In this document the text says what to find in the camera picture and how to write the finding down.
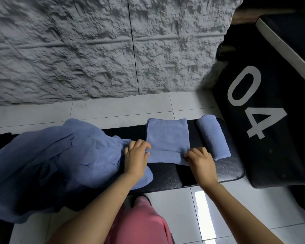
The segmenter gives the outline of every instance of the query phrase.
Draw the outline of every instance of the left hand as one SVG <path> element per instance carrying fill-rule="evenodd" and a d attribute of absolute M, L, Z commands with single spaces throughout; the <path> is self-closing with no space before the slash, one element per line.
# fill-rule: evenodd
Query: left hand
<path fill-rule="evenodd" d="M 131 178 L 136 181 L 145 173 L 147 160 L 150 155 L 150 152 L 145 153 L 146 148 L 151 149 L 151 145 L 148 142 L 139 139 L 137 142 L 132 140 L 129 147 L 126 147 L 124 150 L 124 173 L 130 175 Z"/>

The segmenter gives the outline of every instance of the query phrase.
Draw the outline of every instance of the hand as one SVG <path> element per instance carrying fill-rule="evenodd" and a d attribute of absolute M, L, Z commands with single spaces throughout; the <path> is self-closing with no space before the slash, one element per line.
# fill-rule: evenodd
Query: hand
<path fill-rule="evenodd" d="M 150 152 L 145 153 L 146 148 L 151 149 L 151 145 L 139 139 L 136 141 L 130 141 L 129 148 L 125 148 L 125 164 L 124 164 L 124 173 L 130 175 L 131 178 L 138 180 L 145 173 L 147 166 L 147 160 L 150 155 Z"/>
<path fill-rule="evenodd" d="M 188 159 L 195 180 L 203 190 L 219 184 L 215 162 L 205 147 L 190 149 L 184 157 Z"/>

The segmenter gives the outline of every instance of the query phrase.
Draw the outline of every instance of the folded towel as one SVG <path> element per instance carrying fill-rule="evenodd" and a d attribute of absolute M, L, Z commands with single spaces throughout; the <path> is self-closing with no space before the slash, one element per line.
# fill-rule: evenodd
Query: folded towel
<path fill-rule="evenodd" d="M 190 149 L 189 129 L 186 119 L 147 121 L 147 142 L 151 144 L 148 163 L 188 165 L 183 157 Z"/>
<path fill-rule="evenodd" d="M 225 136 L 214 115 L 204 115 L 196 123 L 215 161 L 231 156 Z"/>

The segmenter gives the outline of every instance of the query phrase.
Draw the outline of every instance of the blue towel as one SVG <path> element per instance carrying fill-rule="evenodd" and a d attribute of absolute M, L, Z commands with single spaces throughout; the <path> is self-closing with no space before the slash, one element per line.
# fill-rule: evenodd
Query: blue towel
<path fill-rule="evenodd" d="M 173 163 L 188 165 L 183 157 L 190 149 L 189 129 L 186 119 L 147 121 L 146 141 L 151 144 L 148 163 Z"/>
<path fill-rule="evenodd" d="M 108 187 L 123 172 L 129 142 L 77 119 L 20 134 L 0 150 L 0 219 L 23 223 L 33 213 L 59 211 L 73 190 Z M 152 180 L 146 167 L 133 189 Z"/>
<path fill-rule="evenodd" d="M 215 161 L 231 156 L 225 136 L 214 115 L 204 115 L 196 123 Z"/>

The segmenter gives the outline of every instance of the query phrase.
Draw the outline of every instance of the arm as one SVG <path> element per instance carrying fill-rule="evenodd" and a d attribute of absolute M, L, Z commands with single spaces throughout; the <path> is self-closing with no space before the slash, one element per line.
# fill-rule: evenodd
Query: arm
<path fill-rule="evenodd" d="M 73 219 L 64 223 L 48 244 L 103 244 L 131 188 L 143 176 L 149 143 L 131 141 L 125 149 L 124 173 Z"/>
<path fill-rule="evenodd" d="M 215 162 L 206 148 L 193 148 L 185 156 L 197 183 L 215 203 L 238 244 L 283 244 L 218 182 Z"/>

